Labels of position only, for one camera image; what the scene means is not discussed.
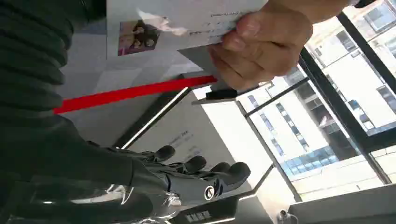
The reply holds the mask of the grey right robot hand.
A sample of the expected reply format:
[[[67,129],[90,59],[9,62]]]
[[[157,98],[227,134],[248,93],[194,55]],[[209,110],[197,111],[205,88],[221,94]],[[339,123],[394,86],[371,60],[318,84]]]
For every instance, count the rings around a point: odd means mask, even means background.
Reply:
[[[239,188],[249,167],[205,158],[166,161],[172,146],[140,153],[84,140],[64,117],[0,118],[3,224],[137,224],[174,216]]]

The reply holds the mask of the person's hand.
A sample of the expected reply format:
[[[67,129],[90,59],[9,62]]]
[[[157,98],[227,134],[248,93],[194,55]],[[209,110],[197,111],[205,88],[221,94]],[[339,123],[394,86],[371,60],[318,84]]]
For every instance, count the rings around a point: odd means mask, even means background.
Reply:
[[[210,45],[212,61],[225,83],[245,90],[296,66],[313,25],[338,15],[349,0],[270,0],[238,21],[219,44]]]

